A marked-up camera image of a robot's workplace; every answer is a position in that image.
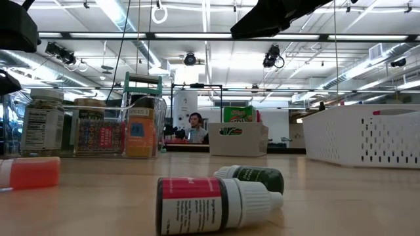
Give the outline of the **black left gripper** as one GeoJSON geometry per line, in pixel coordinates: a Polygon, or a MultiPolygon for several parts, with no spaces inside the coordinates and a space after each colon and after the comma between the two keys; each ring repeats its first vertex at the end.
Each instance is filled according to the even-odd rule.
{"type": "MultiPolygon", "coordinates": [[[[35,0],[21,5],[11,0],[0,0],[0,50],[36,52],[41,44],[37,24],[28,14],[35,0]]],[[[21,90],[20,82],[0,69],[0,96],[21,90]]]]}

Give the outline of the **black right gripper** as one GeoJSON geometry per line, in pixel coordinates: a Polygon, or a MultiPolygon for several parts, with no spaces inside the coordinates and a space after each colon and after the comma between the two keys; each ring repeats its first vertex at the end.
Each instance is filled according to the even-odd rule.
{"type": "Polygon", "coordinates": [[[304,15],[332,0],[258,0],[257,4],[230,28],[233,39],[272,37],[286,30],[304,15]]]}

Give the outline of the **spice jar with white lid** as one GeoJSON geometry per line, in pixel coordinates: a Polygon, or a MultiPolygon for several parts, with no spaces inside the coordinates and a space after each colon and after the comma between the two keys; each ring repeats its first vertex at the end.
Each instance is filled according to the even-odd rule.
{"type": "Polygon", "coordinates": [[[33,88],[26,104],[20,154],[25,157],[60,155],[64,128],[64,94],[33,88]]]}

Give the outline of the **small orange dropper bottle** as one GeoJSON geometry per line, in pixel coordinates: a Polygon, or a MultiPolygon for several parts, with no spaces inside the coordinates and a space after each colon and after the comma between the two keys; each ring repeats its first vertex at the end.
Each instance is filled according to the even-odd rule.
{"type": "Polygon", "coordinates": [[[19,157],[0,160],[0,189],[36,189],[57,186],[59,157],[19,157]]]}

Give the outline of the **green Apple Jacks cereal box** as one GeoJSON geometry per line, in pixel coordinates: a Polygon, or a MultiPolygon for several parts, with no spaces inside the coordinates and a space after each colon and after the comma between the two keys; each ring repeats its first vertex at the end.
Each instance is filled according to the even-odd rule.
{"type": "MultiPolygon", "coordinates": [[[[253,106],[224,108],[224,123],[244,123],[256,121],[257,111],[253,106]]],[[[242,133],[242,129],[236,127],[228,127],[223,128],[220,133],[225,135],[240,135],[242,133]]]]}

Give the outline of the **smoked paprika tin red lid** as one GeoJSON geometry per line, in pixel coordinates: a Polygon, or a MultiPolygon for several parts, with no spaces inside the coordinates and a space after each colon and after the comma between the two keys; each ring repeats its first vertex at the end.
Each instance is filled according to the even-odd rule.
{"type": "Polygon", "coordinates": [[[125,149],[125,123],[78,119],[73,152],[76,155],[122,154],[125,149]]]}

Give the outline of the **brown spice pouch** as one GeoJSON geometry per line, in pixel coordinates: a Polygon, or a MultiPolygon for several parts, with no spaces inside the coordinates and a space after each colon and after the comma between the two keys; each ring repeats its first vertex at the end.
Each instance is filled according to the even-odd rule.
{"type": "Polygon", "coordinates": [[[126,155],[140,158],[152,157],[155,146],[154,109],[131,108],[127,124],[126,155]]]}

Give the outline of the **small dark green dropper bottle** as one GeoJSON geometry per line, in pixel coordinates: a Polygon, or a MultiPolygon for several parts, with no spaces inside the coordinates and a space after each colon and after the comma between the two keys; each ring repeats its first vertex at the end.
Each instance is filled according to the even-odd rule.
{"type": "Polygon", "coordinates": [[[213,173],[213,176],[217,178],[237,178],[246,182],[260,182],[266,186],[268,191],[284,194],[284,177],[276,168],[232,165],[220,167],[213,173]]]}

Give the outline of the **small red-label dropper bottle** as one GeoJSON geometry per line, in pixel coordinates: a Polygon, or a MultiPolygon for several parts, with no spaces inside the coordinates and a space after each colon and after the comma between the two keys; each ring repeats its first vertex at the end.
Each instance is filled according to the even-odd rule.
{"type": "Polygon", "coordinates": [[[156,231],[160,236],[207,233],[265,222],[283,207],[279,192],[237,178],[160,178],[156,231]]]}

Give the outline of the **clear glass container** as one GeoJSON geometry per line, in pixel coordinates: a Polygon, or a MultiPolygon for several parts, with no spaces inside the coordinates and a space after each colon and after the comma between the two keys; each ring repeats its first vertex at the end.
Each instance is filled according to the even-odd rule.
{"type": "MultiPolygon", "coordinates": [[[[6,157],[24,157],[20,154],[20,144],[22,139],[22,131],[24,126],[24,113],[25,106],[31,102],[30,93],[24,94],[23,92],[14,92],[8,94],[3,98],[3,143],[4,143],[4,154],[6,157]]],[[[64,114],[66,111],[74,111],[78,106],[74,105],[74,101],[66,103],[65,100],[62,102],[64,108],[64,114]]],[[[121,105],[119,107],[96,107],[97,109],[104,110],[104,119],[105,121],[119,121],[125,123],[125,149],[122,154],[96,154],[96,155],[76,155],[74,152],[67,153],[62,151],[62,146],[60,150],[59,157],[65,156],[76,156],[76,157],[128,157],[125,153],[126,143],[127,143],[127,127],[128,127],[128,116],[130,107],[123,108],[121,105]]],[[[154,124],[155,124],[155,141],[153,156],[157,155],[159,149],[159,142],[163,135],[163,126],[165,122],[166,114],[166,102],[163,98],[159,97],[156,99],[156,104],[154,108],[154,124]]]]}

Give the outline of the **white cabinet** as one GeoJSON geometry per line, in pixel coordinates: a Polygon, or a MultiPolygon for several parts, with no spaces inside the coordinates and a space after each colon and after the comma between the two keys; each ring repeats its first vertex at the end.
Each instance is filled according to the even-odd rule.
{"type": "Polygon", "coordinates": [[[289,138],[289,112],[282,109],[263,109],[262,123],[268,127],[268,138],[273,143],[280,143],[282,138],[289,138]]]}

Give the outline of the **person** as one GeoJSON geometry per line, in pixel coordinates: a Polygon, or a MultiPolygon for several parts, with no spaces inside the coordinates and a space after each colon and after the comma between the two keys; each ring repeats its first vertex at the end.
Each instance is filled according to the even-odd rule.
{"type": "Polygon", "coordinates": [[[208,132],[201,126],[203,118],[199,113],[192,113],[189,117],[190,128],[186,131],[188,141],[191,144],[208,144],[208,132]]]}

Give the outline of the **silver ventilation duct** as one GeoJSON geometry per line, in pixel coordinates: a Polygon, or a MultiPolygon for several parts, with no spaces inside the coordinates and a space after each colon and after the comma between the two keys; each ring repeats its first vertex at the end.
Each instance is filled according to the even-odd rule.
{"type": "Polygon", "coordinates": [[[330,75],[317,89],[328,90],[339,83],[366,73],[376,66],[403,59],[417,48],[420,48],[420,43],[378,43],[368,50],[367,56],[330,75]]]}
{"type": "Polygon", "coordinates": [[[106,91],[97,90],[99,84],[36,53],[0,50],[0,69],[6,69],[26,86],[94,87],[86,92],[87,96],[96,95],[99,100],[105,100],[108,96],[106,91]]]}

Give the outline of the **black overhead frame beam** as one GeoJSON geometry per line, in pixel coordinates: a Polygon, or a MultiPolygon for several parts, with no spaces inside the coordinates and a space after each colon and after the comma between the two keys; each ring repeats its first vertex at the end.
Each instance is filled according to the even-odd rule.
{"type": "MultiPolygon", "coordinates": [[[[243,41],[233,39],[229,33],[118,33],[118,32],[41,32],[42,39],[58,40],[136,40],[147,41],[243,41]]],[[[273,37],[250,38],[250,41],[316,42],[316,43],[420,43],[420,35],[366,35],[366,34],[307,34],[281,33],[273,37]]]]}

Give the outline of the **black rectangular stand frame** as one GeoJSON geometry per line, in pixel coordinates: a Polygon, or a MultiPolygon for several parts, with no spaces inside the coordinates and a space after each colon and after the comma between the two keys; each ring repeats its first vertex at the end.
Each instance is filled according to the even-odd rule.
{"type": "Polygon", "coordinates": [[[193,83],[193,84],[175,84],[172,83],[170,87],[170,118],[171,124],[175,124],[175,118],[173,117],[173,107],[174,107],[174,89],[175,87],[180,87],[178,91],[183,90],[196,90],[196,91],[204,91],[204,92],[213,92],[220,98],[221,105],[220,107],[220,122],[222,122],[222,112],[223,112],[223,86],[222,85],[214,85],[214,84],[203,84],[203,83],[193,83]]]}

